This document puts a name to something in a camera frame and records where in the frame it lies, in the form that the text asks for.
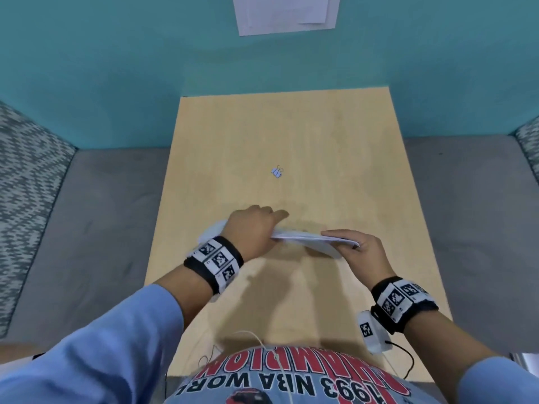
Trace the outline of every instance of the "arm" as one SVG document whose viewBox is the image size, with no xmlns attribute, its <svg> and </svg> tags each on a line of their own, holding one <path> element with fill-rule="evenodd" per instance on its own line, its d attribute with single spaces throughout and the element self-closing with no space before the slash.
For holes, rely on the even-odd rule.
<svg viewBox="0 0 539 404">
<path fill-rule="evenodd" d="M 287 216 L 252 206 L 232 213 L 221 235 L 248 261 L 274 246 L 273 229 Z M 211 297 L 210 285 L 181 265 L 0 380 L 0 402 L 149 402 L 184 327 Z"/>
<path fill-rule="evenodd" d="M 360 243 L 357 249 L 343 244 L 336 244 L 335 248 L 369 290 L 383 279 L 396 275 L 379 238 L 351 230 L 330 230 L 322 234 Z M 525 387 L 530 394 L 532 389 L 539 390 L 539 379 L 510 360 L 498 357 L 440 312 L 417 314 L 404 328 L 404 335 L 450 403 L 456 403 L 457 398 L 459 402 L 477 404 L 527 403 L 519 401 L 519 396 L 514 395 L 515 389 Z M 499 370 L 487 375 L 493 366 Z M 502 396 L 508 397 L 508 401 L 501 401 Z"/>
</svg>

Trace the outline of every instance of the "wooden table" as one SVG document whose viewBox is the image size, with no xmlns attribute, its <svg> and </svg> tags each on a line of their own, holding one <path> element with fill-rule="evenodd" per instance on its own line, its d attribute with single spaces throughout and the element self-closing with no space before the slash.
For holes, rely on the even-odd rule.
<svg viewBox="0 0 539 404">
<path fill-rule="evenodd" d="M 271 170 L 283 169 L 276 178 Z M 282 226 L 380 237 L 395 271 L 450 316 L 388 88 L 182 98 L 146 284 L 181 264 L 210 225 L 250 204 L 290 212 Z M 246 264 L 185 331 L 169 375 L 268 344 L 323 346 L 393 372 L 365 349 L 355 316 L 373 299 L 343 259 L 280 245 Z M 393 340 L 412 350 L 401 334 Z M 405 353 L 387 353 L 397 374 Z M 417 356 L 409 379 L 431 381 Z"/>
</svg>

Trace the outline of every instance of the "patterned fabric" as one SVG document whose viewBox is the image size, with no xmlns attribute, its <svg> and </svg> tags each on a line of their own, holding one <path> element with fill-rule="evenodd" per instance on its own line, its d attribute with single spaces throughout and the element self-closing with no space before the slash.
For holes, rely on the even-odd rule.
<svg viewBox="0 0 539 404">
<path fill-rule="evenodd" d="M 515 132 L 515 137 L 526 155 L 539 183 L 539 117 Z"/>
<path fill-rule="evenodd" d="M 0 102 L 0 338 L 75 151 Z"/>
</svg>

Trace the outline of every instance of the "wristband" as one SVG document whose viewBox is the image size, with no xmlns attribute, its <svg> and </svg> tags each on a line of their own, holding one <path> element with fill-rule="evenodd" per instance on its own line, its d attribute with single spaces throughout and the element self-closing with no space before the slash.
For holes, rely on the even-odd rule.
<svg viewBox="0 0 539 404">
<path fill-rule="evenodd" d="M 408 321 L 419 312 L 438 310 L 425 289 L 400 276 L 384 279 L 371 293 L 375 302 L 371 314 L 391 334 L 403 333 Z"/>
<path fill-rule="evenodd" d="M 183 265 L 199 274 L 213 294 L 223 293 L 243 265 L 243 258 L 232 242 L 215 237 L 191 251 Z"/>
</svg>

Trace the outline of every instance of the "blue shirt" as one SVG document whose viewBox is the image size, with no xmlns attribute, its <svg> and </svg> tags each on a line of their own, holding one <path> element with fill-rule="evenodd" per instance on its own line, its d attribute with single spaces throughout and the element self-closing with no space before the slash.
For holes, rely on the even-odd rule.
<svg viewBox="0 0 539 404">
<path fill-rule="evenodd" d="M 150 285 L 0 380 L 0 402 L 148 403 L 183 332 L 181 309 Z M 539 379 L 512 361 L 476 363 L 458 386 L 461 404 L 539 402 Z M 235 402 L 434 404 L 419 388 L 352 356 L 308 347 L 255 347 L 209 363 L 167 404 Z"/>
</svg>

